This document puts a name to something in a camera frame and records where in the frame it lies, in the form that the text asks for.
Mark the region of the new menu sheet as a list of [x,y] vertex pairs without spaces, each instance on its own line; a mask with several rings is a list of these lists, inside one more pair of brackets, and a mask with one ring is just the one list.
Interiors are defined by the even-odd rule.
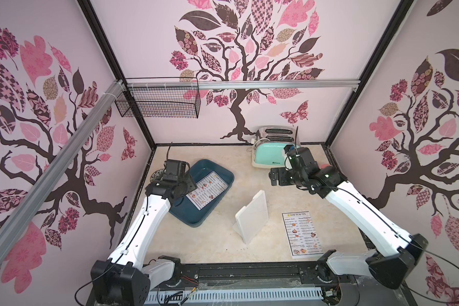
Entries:
[[196,183],[196,190],[186,198],[198,209],[202,210],[228,189],[229,185],[215,172],[210,172]]

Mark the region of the clear acrylic menu holder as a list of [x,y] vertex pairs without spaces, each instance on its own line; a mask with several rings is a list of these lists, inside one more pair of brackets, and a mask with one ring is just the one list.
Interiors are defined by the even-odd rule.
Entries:
[[233,230],[245,244],[249,244],[269,221],[269,212],[264,190],[258,191],[248,205],[235,214]]

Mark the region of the old menu sheet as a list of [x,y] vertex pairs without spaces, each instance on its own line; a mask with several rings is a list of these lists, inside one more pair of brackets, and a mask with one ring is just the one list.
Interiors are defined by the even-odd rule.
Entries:
[[282,213],[291,257],[294,260],[324,254],[309,211]]

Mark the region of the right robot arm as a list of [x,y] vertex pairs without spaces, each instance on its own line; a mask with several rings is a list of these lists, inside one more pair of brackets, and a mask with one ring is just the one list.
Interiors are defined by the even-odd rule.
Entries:
[[325,252],[316,262],[316,274],[323,283],[340,275],[372,277],[389,289],[397,289],[417,266],[428,246],[421,234],[410,235],[385,217],[362,196],[335,167],[320,168],[308,148],[286,145],[284,165],[272,168],[273,186],[296,186],[319,195],[344,213],[375,246],[363,254],[335,249]]

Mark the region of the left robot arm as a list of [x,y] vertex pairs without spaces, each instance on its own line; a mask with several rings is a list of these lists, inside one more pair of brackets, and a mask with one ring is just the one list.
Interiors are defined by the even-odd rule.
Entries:
[[146,197],[128,232],[107,260],[91,269],[93,294],[100,305],[144,305],[149,292],[169,281],[178,259],[146,265],[150,243],[172,205],[196,189],[185,161],[168,159],[162,174],[145,189]]

